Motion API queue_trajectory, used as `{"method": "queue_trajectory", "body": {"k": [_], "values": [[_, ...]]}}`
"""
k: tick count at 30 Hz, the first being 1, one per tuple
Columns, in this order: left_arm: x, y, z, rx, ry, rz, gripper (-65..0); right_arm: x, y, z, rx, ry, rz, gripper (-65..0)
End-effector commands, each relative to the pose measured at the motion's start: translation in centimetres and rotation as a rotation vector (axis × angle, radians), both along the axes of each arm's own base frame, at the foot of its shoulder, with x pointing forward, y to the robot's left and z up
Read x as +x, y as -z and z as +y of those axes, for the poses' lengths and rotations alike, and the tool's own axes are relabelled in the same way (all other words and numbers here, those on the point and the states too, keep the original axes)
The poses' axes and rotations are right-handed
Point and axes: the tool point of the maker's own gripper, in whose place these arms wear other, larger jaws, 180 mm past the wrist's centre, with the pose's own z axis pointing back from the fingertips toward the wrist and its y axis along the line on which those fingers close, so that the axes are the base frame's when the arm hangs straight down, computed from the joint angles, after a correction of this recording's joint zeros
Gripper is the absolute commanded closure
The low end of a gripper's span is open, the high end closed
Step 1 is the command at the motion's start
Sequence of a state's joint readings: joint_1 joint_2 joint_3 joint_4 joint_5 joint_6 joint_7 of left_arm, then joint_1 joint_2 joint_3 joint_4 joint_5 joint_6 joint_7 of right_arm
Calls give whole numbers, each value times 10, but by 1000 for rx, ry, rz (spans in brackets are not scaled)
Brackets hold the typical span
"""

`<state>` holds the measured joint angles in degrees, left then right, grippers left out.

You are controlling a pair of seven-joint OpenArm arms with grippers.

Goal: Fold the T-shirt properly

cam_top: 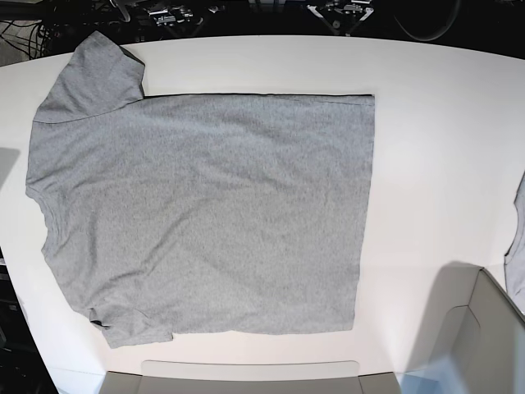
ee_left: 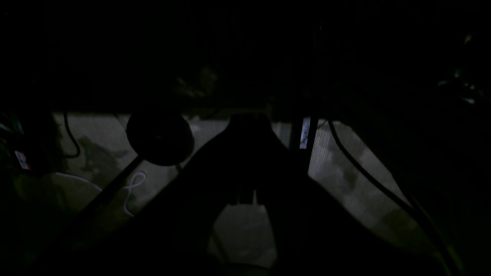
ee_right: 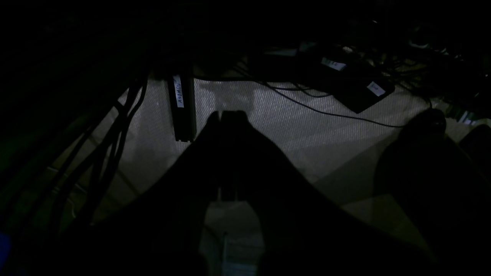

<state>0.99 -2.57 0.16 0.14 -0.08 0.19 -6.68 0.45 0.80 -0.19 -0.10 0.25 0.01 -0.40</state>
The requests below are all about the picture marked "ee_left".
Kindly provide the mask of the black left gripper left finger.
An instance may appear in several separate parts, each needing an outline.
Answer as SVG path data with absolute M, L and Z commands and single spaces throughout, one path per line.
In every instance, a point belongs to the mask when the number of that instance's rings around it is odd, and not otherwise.
M 94 246 L 42 254 L 34 276 L 226 276 L 209 255 L 216 220 L 252 203 L 253 127 L 226 127 L 134 218 Z

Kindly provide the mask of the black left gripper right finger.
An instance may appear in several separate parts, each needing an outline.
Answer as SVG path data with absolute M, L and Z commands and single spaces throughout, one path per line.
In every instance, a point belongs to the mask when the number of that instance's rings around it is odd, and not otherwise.
M 245 119 L 252 170 L 246 201 L 265 208 L 277 260 L 275 276 L 445 276 L 433 257 L 377 237 L 298 167 L 268 117 Z

